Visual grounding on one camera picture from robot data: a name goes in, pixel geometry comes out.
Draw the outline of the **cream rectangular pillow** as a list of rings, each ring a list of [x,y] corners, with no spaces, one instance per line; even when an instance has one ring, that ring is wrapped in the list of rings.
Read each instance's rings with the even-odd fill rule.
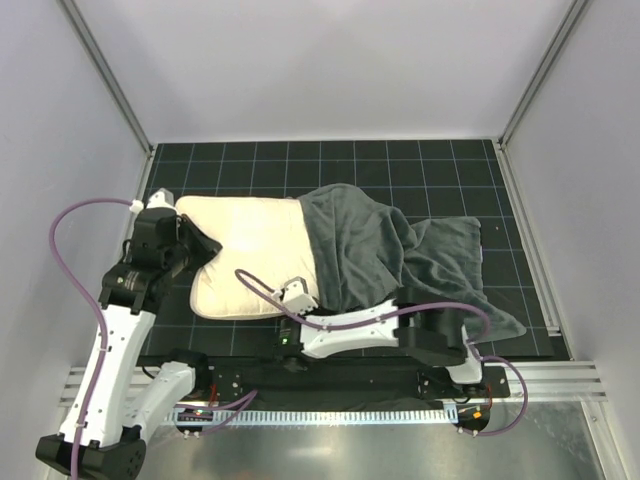
[[[301,277],[309,293],[320,297],[316,265],[296,199],[183,196],[179,213],[222,245],[216,257],[197,271],[191,309],[210,320],[258,320],[277,310],[235,276],[243,269],[273,289]]]

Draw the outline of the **grey fleece zebra-lined pillowcase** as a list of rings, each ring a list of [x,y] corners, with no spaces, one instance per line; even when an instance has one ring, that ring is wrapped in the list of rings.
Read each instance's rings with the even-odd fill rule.
[[[481,224],[474,217],[410,222],[348,184],[299,198],[315,262],[322,307],[347,312],[371,307],[401,287],[483,310],[491,321],[483,341],[525,334],[513,315],[483,291]]]

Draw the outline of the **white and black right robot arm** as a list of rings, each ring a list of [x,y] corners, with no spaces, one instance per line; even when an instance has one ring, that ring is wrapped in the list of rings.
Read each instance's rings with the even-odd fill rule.
[[[284,295],[290,313],[279,325],[276,357],[291,371],[304,371],[311,361],[339,353],[388,348],[429,367],[447,370],[452,388],[473,396],[487,381],[472,349],[465,319],[489,319],[479,308],[412,288],[401,288],[381,303],[337,313],[323,308],[308,294]]]

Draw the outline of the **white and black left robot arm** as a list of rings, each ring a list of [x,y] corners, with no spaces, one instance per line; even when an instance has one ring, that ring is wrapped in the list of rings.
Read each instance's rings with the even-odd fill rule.
[[[143,209],[122,258],[104,275],[94,346],[76,399],[36,457],[72,479],[134,479],[156,429],[183,399],[212,385],[205,354],[174,349],[152,382],[127,399],[138,357],[157,313],[183,272],[212,260],[221,246],[172,207]]]

